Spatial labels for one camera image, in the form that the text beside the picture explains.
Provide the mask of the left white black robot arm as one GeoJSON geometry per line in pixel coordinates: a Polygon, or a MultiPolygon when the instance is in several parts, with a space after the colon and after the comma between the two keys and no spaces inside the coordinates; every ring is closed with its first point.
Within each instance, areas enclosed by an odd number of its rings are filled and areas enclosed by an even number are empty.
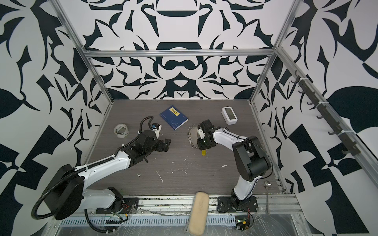
{"type": "Polygon", "coordinates": [[[77,167],[63,166],[33,206],[31,217],[40,220],[53,216],[62,220],[77,211],[92,208],[102,208],[111,213],[122,211],[125,201],[116,188],[93,190],[89,187],[145,161],[154,151],[167,152],[170,144],[170,139],[160,140],[154,131],[145,130],[109,157],[77,167]]]}

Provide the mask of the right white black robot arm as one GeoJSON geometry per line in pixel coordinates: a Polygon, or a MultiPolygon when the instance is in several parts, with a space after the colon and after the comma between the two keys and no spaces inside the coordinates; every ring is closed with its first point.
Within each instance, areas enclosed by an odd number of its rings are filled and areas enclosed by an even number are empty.
{"type": "Polygon", "coordinates": [[[236,204],[250,199],[257,182],[272,168],[272,161],[258,138],[234,134],[225,127],[214,126],[210,120],[198,125],[197,135],[197,146],[200,150],[222,145],[233,152],[239,179],[232,191],[232,197],[236,204]]]}

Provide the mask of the blue book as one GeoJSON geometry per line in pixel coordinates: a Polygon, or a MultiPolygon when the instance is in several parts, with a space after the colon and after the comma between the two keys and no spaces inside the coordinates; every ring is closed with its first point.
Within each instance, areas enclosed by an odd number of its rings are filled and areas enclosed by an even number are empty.
{"type": "Polygon", "coordinates": [[[177,130],[189,120],[187,116],[173,105],[161,112],[159,116],[166,121],[173,130],[177,130]]]}

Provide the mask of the clear tape roll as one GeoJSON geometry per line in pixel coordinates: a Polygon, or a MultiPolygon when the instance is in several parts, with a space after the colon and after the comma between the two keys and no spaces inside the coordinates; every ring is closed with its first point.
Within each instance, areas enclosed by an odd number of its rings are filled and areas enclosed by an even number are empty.
{"type": "Polygon", "coordinates": [[[125,138],[129,134],[129,128],[126,124],[118,124],[114,127],[114,133],[118,138],[125,138]]]}

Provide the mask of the white digital clock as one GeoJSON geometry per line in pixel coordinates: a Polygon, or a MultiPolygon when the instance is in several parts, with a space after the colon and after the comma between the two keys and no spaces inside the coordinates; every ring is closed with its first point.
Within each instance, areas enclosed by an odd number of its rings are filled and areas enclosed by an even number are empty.
{"type": "Polygon", "coordinates": [[[232,109],[232,107],[223,107],[221,110],[221,114],[226,122],[227,125],[234,125],[237,123],[238,118],[232,109]]]}

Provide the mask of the beige pencil case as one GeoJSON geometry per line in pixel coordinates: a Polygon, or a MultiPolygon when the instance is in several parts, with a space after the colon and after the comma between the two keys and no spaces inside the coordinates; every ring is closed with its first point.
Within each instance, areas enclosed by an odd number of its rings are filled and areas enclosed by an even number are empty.
{"type": "Polygon", "coordinates": [[[187,231],[192,236],[203,235],[209,211],[210,198],[207,193],[196,193],[191,209],[190,219],[187,226],[187,231]]]}

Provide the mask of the small circuit board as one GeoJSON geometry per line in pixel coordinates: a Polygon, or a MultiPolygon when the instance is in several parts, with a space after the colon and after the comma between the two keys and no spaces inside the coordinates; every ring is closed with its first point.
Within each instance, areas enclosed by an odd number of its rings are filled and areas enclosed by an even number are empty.
{"type": "Polygon", "coordinates": [[[251,214],[246,216],[236,216],[235,217],[235,228],[239,231],[245,231],[251,228],[254,224],[254,218],[251,214]]]}

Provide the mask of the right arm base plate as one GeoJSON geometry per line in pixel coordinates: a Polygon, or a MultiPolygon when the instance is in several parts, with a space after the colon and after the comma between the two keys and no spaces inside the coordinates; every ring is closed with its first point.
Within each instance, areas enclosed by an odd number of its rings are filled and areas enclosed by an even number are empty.
{"type": "Polygon", "coordinates": [[[218,197],[217,212],[257,212],[258,203],[254,196],[240,201],[237,197],[218,197]]]}

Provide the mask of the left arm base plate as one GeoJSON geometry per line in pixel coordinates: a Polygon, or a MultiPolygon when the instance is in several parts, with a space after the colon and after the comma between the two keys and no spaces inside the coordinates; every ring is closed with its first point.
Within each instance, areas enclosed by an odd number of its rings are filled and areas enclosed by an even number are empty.
{"type": "Polygon", "coordinates": [[[139,198],[137,197],[128,197],[117,198],[109,208],[97,208],[95,213],[96,214],[128,214],[131,213],[134,209],[138,209],[139,198]]]}

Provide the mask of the wall hook rack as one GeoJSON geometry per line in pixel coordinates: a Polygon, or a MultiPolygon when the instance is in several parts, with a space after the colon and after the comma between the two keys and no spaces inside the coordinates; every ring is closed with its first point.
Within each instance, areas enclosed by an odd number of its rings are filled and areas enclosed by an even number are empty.
{"type": "Polygon", "coordinates": [[[307,105],[319,111],[320,115],[317,116],[317,119],[324,119],[330,126],[331,131],[329,131],[328,134],[337,135],[340,139],[345,147],[342,153],[351,154],[353,156],[360,154],[361,150],[357,147],[357,142],[352,137],[353,131],[342,124],[341,118],[338,117],[330,103],[327,102],[315,86],[312,85],[310,79],[301,77],[298,71],[295,70],[295,80],[293,83],[297,84],[302,89],[299,92],[300,94],[305,94],[309,98],[310,102],[308,102],[307,105]]]}

